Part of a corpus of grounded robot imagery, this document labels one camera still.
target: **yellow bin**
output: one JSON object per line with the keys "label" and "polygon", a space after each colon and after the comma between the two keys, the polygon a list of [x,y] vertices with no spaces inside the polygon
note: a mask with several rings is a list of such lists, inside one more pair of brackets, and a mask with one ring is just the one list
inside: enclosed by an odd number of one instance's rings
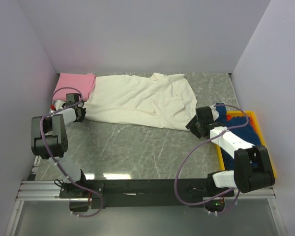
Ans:
{"label": "yellow bin", "polygon": [[[265,140],[264,140],[264,138],[262,136],[261,129],[259,127],[259,124],[258,124],[258,121],[257,121],[257,118],[256,118],[255,114],[253,112],[251,112],[251,111],[247,111],[246,114],[250,118],[250,124],[251,124],[251,126],[254,128],[255,132],[259,136],[259,139],[260,139],[261,144],[266,147],[266,143],[265,143]],[[228,118],[230,118],[230,117],[243,117],[244,116],[244,114],[242,112],[240,112],[240,111],[227,112],[227,115],[228,115]],[[218,155],[218,159],[219,159],[219,162],[220,162],[221,170],[224,171],[225,170],[225,166],[224,166],[224,161],[223,161],[223,157],[222,157],[221,148],[218,145],[215,145],[215,146],[216,146],[217,155]],[[270,161],[271,161],[271,165],[272,165],[274,177],[276,178],[276,171],[275,171],[275,168],[273,167],[273,162],[271,160],[271,157],[270,157]]]}

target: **blue cloth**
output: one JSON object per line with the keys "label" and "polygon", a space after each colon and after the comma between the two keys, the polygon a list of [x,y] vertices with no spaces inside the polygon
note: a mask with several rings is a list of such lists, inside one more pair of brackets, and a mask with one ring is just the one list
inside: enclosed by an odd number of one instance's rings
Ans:
{"label": "blue cloth", "polygon": [[[229,121],[227,121],[227,115],[226,115],[226,107],[216,107],[216,110],[219,113],[219,117],[216,120],[216,122],[222,122],[226,125],[226,127],[231,127],[234,125],[240,125],[246,123],[246,117],[233,117]],[[241,139],[244,139],[246,142],[252,143],[254,145],[260,145],[260,139],[257,135],[257,133],[254,131],[254,128],[250,125],[246,125],[242,128],[232,129],[232,132],[240,137]],[[222,156],[224,161],[224,166],[226,170],[233,170],[234,169],[234,159],[222,149]]]}

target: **pink towel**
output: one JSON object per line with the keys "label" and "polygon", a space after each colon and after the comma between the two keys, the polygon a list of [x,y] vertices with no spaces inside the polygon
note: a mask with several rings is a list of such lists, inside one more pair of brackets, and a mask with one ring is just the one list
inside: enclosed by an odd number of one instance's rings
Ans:
{"label": "pink towel", "polygon": [[[73,87],[82,93],[83,101],[87,101],[95,87],[95,78],[96,75],[93,74],[61,73],[55,90],[63,87]],[[62,89],[55,94],[53,101],[61,100],[65,102],[65,95],[67,93],[76,93],[76,91],[73,89]]]}

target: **gray marble surface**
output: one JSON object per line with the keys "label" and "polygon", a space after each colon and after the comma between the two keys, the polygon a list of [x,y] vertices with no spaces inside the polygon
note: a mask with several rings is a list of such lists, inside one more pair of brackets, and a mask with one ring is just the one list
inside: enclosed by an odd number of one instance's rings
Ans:
{"label": "gray marble surface", "polygon": [[[150,77],[152,73],[125,73]],[[200,106],[216,102],[238,105],[228,74],[185,73]],[[66,153],[95,179],[174,178],[186,155],[204,139],[191,132],[139,125],[110,124],[85,120],[66,127]],[[181,178],[207,177],[220,169],[214,144],[196,150],[181,172]],[[40,161],[36,180],[60,178],[56,168]]]}

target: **white wall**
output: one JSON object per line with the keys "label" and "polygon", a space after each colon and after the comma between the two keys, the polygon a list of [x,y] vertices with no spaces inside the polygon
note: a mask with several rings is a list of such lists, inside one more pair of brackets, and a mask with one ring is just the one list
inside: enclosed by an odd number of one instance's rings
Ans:
{"label": "white wall", "polygon": [[278,172],[274,186],[295,235],[295,0],[272,0],[232,76],[242,108],[257,113]]}
{"label": "white wall", "polygon": [[30,120],[48,109],[56,73],[20,6],[0,0],[0,235],[30,173]]}
{"label": "white wall", "polygon": [[57,72],[233,72],[270,0],[18,0]]}

